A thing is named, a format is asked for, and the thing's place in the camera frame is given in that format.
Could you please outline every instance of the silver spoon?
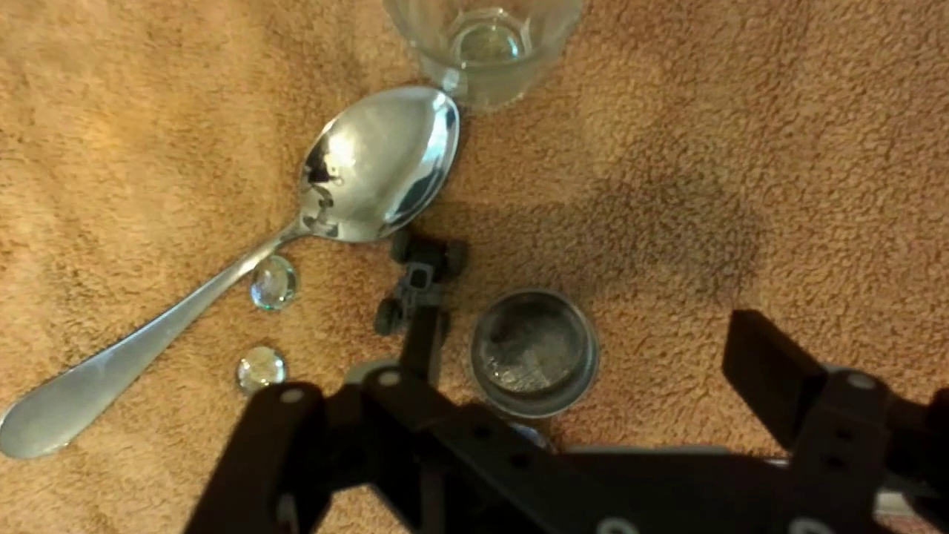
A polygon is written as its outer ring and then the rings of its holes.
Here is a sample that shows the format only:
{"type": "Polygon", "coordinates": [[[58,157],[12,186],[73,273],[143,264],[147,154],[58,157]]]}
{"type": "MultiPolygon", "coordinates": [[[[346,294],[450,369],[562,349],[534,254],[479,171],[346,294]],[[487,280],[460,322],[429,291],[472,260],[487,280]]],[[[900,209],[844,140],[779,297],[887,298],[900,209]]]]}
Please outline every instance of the silver spoon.
{"type": "Polygon", "coordinates": [[[306,234],[369,242],[405,224],[441,190],[457,140],[457,102],[426,86],[389,89],[335,116],[303,163],[295,220],[126,338],[8,405],[0,423],[0,451],[42,457],[67,445],[215,297],[285,242],[306,234]]]}

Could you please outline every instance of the drinking glass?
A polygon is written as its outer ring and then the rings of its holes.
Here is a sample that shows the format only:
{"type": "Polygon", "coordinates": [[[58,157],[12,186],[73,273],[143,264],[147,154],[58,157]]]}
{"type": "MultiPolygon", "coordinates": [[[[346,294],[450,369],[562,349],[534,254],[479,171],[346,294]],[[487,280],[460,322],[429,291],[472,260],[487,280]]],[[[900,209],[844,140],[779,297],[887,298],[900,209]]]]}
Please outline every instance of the drinking glass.
{"type": "Polygon", "coordinates": [[[518,101],[562,54],[586,0],[384,0],[420,70],[460,107],[518,101]]]}

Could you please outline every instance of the spoon bowl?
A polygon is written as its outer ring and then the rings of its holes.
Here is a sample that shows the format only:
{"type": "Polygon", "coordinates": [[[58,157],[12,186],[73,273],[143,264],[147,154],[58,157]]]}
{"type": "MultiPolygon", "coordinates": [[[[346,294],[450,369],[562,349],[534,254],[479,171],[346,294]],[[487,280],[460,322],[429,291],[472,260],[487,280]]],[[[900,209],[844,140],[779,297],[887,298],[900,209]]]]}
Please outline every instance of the spoon bowl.
{"type": "Polygon", "coordinates": [[[335,116],[306,154],[300,214],[126,338],[27,392],[0,420],[0,451],[22,460],[67,445],[215,297],[285,242],[306,234],[366,242],[411,223],[444,186],[457,140],[457,102],[426,86],[389,89],[335,116]]]}

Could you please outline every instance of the tan carpet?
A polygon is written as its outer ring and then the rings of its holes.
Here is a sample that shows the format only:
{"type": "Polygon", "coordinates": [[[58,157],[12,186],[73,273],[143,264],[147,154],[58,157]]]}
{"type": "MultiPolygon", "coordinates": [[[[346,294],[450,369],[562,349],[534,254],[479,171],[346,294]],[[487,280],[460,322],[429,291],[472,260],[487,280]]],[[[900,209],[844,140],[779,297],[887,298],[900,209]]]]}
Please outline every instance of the tan carpet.
{"type": "MultiPolygon", "coordinates": [[[[555,288],[595,321],[565,445],[774,451],[716,369],[755,306],[835,365],[949,386],[949,8],[940,0],[593,0],[518,107],[475,119],[423,227],[472,242],[444,392],[487,303],[555,288]]],[[[0,405],[203,280],[292,209],[343,102],[414,80],[383,2],[0,5],[0,405]]],[[[67,451],[0,460],[0,531],[177,531],[272,340],[328,392],[369,332],[383,246],[295,242],[300,303],[215,303],[67,451]]],[[[343,499],[332,531],[395,531],[343,499]]]]}

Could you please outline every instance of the spoon handle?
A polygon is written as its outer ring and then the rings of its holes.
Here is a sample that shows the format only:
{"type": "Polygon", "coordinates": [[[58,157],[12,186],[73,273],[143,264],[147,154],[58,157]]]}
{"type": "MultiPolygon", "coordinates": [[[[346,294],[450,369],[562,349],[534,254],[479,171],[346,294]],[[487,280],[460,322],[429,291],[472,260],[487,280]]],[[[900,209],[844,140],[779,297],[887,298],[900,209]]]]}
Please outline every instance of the spoon handle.
{"type": "Polygon", "coordinates": [[[0,415],[0,451],[6,457],[42,457],[80,435],[215,297],[239,276],[255,269],[267,254],[295,239],[292,223],[245,252],[180,303],[132,329],[126,338],[103,346],[85,362],[36,386],[27,398],[0,415]]]}

